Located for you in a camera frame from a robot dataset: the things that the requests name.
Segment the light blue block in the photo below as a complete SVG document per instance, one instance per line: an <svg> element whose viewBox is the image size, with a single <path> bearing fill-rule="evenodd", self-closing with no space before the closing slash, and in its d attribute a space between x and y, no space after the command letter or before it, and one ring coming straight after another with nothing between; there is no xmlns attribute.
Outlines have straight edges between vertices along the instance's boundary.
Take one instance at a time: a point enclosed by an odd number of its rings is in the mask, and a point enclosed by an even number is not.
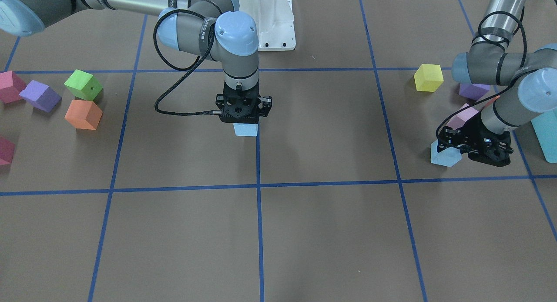
<svg viewBox="0 0 557 302"><path fill-rule="evenodd" d="M258 124L234 123L234 132L237 137L257 137Z"/></svg>
<svg viewBox="0 0 557 302"><path fill-rule="evenodd" d="M457 148L449 147L438 152L438 140L430 145L430 163L445 167L453 167L462 160L462 154Z"/></svg>

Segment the near pink foam block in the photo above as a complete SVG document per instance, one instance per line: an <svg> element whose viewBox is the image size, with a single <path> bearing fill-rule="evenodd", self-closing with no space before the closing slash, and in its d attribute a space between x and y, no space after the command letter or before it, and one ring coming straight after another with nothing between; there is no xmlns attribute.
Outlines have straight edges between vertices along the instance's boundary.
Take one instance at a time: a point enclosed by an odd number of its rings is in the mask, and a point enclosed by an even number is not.
<svg viewBox="0 0 557 302"><path fill-rule="evenodd" d="M448 122L446 122L443 127L449 127L451 130L458 130L461 129L465 122L472 117L474 117L479 111L473 107L467 108L461 112L458 112L456 115L452 116Z"/></svg>

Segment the near purple foam block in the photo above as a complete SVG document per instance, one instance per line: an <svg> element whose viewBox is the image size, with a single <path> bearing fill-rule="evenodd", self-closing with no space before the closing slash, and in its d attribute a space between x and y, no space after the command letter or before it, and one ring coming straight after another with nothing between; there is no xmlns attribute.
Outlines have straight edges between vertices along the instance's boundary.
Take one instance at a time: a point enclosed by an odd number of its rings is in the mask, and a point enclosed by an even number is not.
<svg viewBox="0 0 557 302"><path fill-rule="evenodd" d="M466 84L461 83L458 94L461 97L468 98L473 101L479 101L490 91L491 86L487 84Z"/></svg>

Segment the purple foam block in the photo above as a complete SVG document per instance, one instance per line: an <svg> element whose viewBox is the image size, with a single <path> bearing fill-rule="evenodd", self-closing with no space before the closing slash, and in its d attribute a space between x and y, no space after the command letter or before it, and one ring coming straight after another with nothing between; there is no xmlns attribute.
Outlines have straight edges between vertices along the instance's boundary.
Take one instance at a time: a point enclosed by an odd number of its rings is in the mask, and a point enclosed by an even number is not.
<svg viewBox="0 0 557 302"><path fill-rule="evenodd" d="M461 83L458 94L461 97L468 98L473 101L479 101L490 91L491 86L487 84L466 84Z"/></svg>
<svg viewBox="0 0 557 302"><path fill-rule="evenodd" d="M44 112L51 112L62 97L47 84L31 80L19 96Z"/></svg>

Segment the cyan plastic bin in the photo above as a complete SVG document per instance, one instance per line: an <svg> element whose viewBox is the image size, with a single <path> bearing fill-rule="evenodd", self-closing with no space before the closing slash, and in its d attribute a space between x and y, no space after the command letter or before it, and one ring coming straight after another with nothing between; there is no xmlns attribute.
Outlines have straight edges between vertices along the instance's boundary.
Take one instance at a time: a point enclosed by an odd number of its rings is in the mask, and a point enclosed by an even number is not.
<svg viewBox="0 0 557 302"><path fill-rule="evenodd" d="M537 116L531 123L545 160L557 163L557 109Z"/></svg>

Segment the near yellow foam block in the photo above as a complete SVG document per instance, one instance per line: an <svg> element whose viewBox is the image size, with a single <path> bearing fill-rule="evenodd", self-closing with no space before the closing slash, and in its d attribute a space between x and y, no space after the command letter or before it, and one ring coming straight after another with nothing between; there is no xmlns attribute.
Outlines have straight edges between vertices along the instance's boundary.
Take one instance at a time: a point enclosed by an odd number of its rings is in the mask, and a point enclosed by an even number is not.
<svg viewBox="0 0 557 302"><path fill-rule="evenodd" d="M441 66L437 64L421 64L413 78L420 92L435 92L444 83Z"/></svg>

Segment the far orange foam block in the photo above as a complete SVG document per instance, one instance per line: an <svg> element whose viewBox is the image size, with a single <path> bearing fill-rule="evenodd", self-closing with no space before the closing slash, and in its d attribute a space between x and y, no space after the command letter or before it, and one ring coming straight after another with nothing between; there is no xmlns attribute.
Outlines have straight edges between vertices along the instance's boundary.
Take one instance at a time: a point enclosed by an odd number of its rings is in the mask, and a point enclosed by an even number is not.
<svg viewBox="0 0 557 302"><path fill-rule="evenodd" d="M96 130L103 110L93 101L72 100L64 119L76 129Z"/></svg>

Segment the far green foam block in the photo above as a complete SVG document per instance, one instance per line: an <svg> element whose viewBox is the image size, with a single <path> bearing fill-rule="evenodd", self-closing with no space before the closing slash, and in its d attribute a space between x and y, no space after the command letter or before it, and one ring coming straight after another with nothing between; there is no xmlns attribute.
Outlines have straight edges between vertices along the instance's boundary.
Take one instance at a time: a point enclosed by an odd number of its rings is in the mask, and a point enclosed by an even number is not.
<svg viewBox="0 0 557 302"><path fill-rule="evenodd" d="M104 89L98 79L83 70L74 70L68 79L64 82L64 86L77 98L85 101L94 101L95 98Z"/></svg>

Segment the far purple foam block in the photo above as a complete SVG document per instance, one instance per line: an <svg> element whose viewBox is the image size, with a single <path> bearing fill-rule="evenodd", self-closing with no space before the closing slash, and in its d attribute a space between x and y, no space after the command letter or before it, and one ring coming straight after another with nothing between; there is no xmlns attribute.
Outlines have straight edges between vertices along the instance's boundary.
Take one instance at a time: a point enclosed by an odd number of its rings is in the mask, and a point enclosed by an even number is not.
<svg viewBox="0 0 557 302"><path fill-rule="evenodd" d="M47 84L31 80L19 96L44 112L51 112L62 97Z"/></svg>

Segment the far red foam block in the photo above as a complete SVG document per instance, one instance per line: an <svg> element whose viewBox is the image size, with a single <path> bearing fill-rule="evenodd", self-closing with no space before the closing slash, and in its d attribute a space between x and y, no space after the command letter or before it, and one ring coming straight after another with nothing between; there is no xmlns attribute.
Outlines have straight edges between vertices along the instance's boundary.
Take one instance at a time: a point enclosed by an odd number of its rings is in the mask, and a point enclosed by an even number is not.
<svg viewBox="0 0 557 302"><path fill-rule="evenodd" d="M4 104L10 104L23 100L20 93L26 86L26 82L15 72L2 72L0 74L0 101Z"/></svg>

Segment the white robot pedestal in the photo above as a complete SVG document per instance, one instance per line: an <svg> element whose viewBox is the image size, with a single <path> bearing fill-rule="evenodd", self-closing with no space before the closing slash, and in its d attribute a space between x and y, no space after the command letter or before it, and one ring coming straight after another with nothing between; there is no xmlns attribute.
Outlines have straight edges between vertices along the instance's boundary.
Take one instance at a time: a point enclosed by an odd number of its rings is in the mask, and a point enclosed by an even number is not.
<svg viewBox="0 0 557 302"><path fill-rule="evenodd" d="M296 48L292 0L257 0L258 51Z"/></svg>

